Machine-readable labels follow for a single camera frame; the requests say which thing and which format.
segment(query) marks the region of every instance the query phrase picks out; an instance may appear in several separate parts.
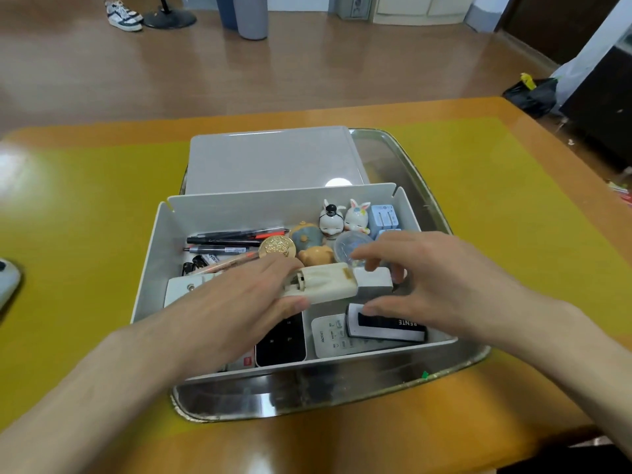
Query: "wooden floor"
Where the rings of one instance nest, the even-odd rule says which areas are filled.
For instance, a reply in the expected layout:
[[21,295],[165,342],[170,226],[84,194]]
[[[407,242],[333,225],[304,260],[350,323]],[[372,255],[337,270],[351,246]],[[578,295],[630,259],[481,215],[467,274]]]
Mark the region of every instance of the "wooden floor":
[[[138,11],[157,0],[124,0]],[[550,67],[463,24],[384,26],[271,13],[247,41],[217,12],[126,33],[102,0],[0,0],[0,136],[24,126],[493,96]]]

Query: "white ceramic figurine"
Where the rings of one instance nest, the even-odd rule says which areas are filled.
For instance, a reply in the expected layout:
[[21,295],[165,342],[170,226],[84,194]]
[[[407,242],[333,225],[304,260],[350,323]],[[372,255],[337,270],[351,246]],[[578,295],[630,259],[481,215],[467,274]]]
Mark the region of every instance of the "white ceramic figurine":
[[319,227],[325,236],[333,239],[344,229],[344,218],[340,211],[346,207],[330,205],[326,199],[322,206],[324,209],[320,212]]
[[364,234],[371,234],[371,230],[367,228],[367,208],[369,206],[371,206],[371,203],[362,203],[359,205],[355,199],[352,199],[352,206],[344,217],[344,229],[347,231],[360,231]]

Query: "gold coin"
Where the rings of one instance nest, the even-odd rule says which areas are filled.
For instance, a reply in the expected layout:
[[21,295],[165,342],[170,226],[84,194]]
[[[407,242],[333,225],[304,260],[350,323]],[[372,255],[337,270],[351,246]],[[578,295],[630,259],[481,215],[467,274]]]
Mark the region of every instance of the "gold coin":
[[266,254],[281,253],[286,258],[296,257],[296,246],[294,241],[287,236],[270,236],[265,238],[263,243],[259,246],[259,257],[263,258]]

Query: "hand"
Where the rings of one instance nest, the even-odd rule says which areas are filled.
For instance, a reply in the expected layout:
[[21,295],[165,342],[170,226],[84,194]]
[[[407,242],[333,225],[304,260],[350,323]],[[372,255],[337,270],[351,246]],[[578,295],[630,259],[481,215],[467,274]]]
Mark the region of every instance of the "hand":
[[130,328],[144,330],[177,359],[179,381],[214,372],[309,307],[303,296],[277,299],[284,279],[302,267],[296,258],[269,254],[223,272]]
[[368,271],[380,260],[393,263],[395,282],[402,282],[404,269],[412,275],[410,295],[377,298],[363,313],[404,318],[505,350],[545,334],[557,313],[573,308],[531,291],[474,246],[441,232],[386,232],[352,258],[366,259]]

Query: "white mouse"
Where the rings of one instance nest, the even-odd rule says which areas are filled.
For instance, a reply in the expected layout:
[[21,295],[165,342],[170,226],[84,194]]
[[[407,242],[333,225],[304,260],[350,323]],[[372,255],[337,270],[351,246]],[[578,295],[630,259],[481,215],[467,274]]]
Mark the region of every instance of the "white mouse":
[[0,309],[20,284],[20,271],[5,259],[0,259]]

